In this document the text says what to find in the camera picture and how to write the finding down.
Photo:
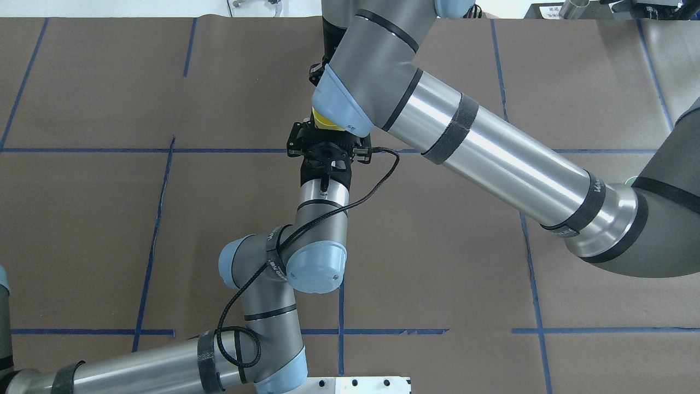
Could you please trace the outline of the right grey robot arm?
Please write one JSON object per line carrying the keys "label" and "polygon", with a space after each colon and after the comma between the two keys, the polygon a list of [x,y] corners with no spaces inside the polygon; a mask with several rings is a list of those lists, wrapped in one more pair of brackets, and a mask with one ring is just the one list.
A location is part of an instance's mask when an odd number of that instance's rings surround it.
{"label": "right grey robot arm", "polygon": [[318,114],[365,137],[375,128],[469,179],[616,274],[696,274],[698,102],[631,186],[607,185],[473,98],[413,64],[438,18],[470,1],[323,1],[329,62],[313,93]]}

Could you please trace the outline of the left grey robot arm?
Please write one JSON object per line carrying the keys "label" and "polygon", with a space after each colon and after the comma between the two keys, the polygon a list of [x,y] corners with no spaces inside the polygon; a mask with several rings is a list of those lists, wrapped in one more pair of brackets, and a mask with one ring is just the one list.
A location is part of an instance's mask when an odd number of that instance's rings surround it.
{"label": "left grey robot arm", "polygon": [[347,261],[352,164],[368,164],[369,136],[335,131],[319,120],[295,123],[287,155],[302,157],[295,223],[230,242],[218,272],[235,294],[217,326],[179,344],[110,361],[79,361],[54,373],[17,370],[9,328],[10,287],[2,270],[3,393],[225,393],[252,384],[258,393],[290,392],[308,376],[295,291],[340,287]]}

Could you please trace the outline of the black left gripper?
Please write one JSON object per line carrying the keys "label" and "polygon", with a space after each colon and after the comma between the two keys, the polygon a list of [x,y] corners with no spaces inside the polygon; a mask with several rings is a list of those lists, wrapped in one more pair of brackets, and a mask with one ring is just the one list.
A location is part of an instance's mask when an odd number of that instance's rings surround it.
{"label": "black left gripper", "polygon": [[314,179],[333,180],[346,188],[352,184],[352,161],[370,164],[371,136],[357,137],[347,131],[305,127],[296,122],[287,139],[287,156],[304,157],[300,184]]}

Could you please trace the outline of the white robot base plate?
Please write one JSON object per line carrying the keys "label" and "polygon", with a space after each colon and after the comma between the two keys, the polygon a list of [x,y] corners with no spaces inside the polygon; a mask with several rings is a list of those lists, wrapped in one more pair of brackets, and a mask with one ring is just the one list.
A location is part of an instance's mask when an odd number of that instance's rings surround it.
{"label": "white robot base plate", "polygon": [[412,393],[412,381],[404,376],[308,377],[290,393]]}

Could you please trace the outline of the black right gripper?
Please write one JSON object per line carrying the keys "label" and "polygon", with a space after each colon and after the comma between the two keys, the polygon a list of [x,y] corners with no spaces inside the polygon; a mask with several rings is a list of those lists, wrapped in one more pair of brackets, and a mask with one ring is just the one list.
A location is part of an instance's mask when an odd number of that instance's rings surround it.
{"label": "black right gripper", "polygon": [[327,65],[335,55],[337,48],[339,47],[343,35],[347,32],[347,27],[343,27],[330,22],[326,17],[322,17],[322,28],[323,28],[323,58],[321,63],[312,64],[308,70],[308,80],[313,86],[318,86],[322,76],[325,72],[325,65]]}

